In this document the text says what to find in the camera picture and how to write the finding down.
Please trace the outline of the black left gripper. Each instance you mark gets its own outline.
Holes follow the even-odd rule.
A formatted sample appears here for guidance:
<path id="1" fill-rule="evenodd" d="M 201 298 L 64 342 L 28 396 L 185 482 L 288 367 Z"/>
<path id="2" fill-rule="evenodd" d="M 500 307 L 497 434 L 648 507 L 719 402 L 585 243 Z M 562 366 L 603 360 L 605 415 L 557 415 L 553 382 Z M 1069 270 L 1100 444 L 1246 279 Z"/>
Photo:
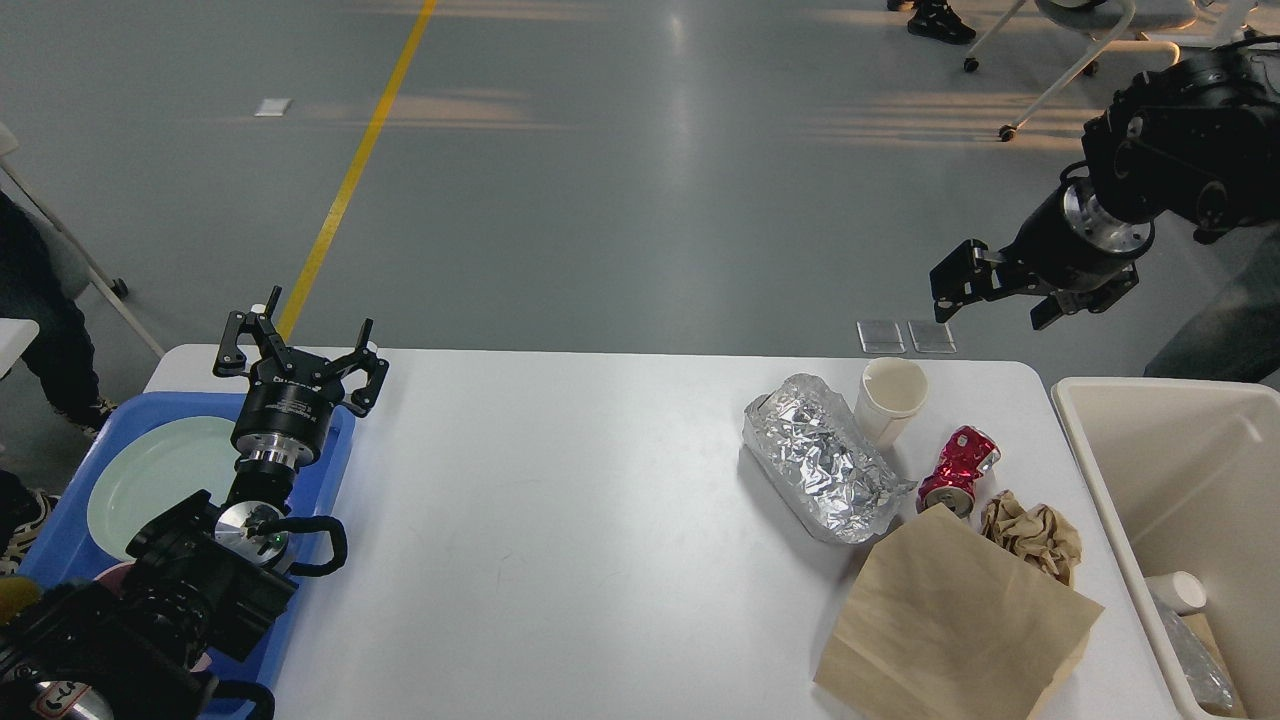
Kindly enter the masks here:
<path id="1" fill-rule="evenodd" d="M 355 347 L 325 361 L 325 380 L 307 372 L 300 379 L 291 378 L 291 347 L 273 322 L 280 296 L 282 287 L 274 286 L 260 309 L 228 314 L 214 355 L 212 374 L 250 378 L 250 389 L 230 436 L 239 459 L 275 462 L 296 471 L 320 459 L 337 406 L 346 407 L 356 418 L 366 418 L 372 411 L 390 364 L 372 347 L 374 319 L 366 318 Z M 259 360 L 251 366 L 241 348 L 246 336 L 259 351 Z M 353 374 L 362 374 L 365 382 L 347 389 L 344 382 Z"/>

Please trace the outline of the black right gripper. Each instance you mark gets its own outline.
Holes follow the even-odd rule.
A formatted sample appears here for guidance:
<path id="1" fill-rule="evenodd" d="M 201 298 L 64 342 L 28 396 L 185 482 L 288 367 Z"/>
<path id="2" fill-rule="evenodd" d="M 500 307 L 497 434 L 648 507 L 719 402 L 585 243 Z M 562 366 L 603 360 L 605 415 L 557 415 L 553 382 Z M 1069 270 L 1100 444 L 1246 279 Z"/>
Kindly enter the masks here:
<path id="1" fill-rule="evenodd" d="M 1061 183 L 1000 251 L 964 240 L 929 273 L 934 320 L 1014 295 L 1046 296 L 1030 310 L 1042 331 L 1062 316 L 1101 314 L 1138 283 L 1137 266 L 1155 242 L 1152 222 L 1125 222 L 1101 202 L 1089 179 Z"/>

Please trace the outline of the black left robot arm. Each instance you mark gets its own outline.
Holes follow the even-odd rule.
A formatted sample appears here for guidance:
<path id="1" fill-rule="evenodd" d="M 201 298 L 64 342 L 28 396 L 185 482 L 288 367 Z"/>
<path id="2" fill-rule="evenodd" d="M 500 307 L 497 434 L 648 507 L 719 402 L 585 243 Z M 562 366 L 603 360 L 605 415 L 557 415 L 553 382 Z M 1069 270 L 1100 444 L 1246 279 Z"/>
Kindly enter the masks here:
<path id="1" fill-rule="evenodd" d="M 335 410 L 369 415 L 389 370 L 370 343 L 372 319 L 339 357 L 291 347 L 271 319 L 280 292 L 229 314 L 212 364 L 214 375 L 248 382 L 227 498 L 197 489 L 145 524 L 118 591 L 63 582 L 5 623 L 5 717 L 197 719 L 214 700 L 273 717 L 270 689 L 223 680 L 198 661 L 209 650 L 247 659 L 301 577 L 346 565 L 342 521 L 296 515 L 288 500 L 300 470 L 321 457 Z"/>

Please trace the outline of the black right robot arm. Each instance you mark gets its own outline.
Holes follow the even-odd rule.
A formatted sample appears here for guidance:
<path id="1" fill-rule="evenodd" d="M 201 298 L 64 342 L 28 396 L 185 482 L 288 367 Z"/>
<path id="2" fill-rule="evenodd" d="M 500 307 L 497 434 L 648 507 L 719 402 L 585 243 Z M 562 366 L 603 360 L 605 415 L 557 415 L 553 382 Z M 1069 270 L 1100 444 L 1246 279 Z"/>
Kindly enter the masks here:
<path id="1" fill-rule="evenodd" d="M 936 322 L 1016 295 L 1038 299 L 1037 331 L 1105 313 L 1138 284 L 1165 213 L 1202 243 L 1277 222 L 1277 88 L 1249 41 L 1139 73 L 1084 124 L 1082 150 L 1011 243 L 966 240 L 931 270 Z"/>

